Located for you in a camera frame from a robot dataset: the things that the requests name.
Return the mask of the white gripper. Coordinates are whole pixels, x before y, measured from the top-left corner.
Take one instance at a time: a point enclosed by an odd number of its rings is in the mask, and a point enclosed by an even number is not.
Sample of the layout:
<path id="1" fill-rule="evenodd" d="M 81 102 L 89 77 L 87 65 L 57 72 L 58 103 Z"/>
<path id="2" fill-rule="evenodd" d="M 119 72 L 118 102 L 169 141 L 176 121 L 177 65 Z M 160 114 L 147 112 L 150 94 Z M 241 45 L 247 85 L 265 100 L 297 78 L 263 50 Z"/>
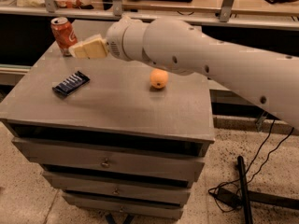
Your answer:
<path id="1" fill-rule="evenodd" d="M 124 16 L 114 22 L 107 30 L 109 52 L 125 61 L 147 62 L 149 57 L 143 48 L 143 35 L 148 25 L 141 20 Z M 71 46 L 68 50 L 76 58 L 106 58 L 108 50 L 106 40 L 100 35 L 93 35 Z"/>

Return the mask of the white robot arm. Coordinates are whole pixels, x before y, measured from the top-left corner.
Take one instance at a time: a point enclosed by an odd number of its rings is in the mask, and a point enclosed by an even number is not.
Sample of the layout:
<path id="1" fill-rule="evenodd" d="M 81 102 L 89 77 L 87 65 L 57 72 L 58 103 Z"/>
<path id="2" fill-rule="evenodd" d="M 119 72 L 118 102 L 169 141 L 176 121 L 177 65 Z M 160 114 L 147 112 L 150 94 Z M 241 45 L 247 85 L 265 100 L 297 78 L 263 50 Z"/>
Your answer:
<path id="1" fill-rule="evenodd" d="M 299 59 L 250 49 L 204 35 L 185 21 L 150 23 L 123 17 L 106 36 L 93 35 L 69 48 L 76 58 L 139 61 L 177 75 L 202 74 L 299 129 Z"/>

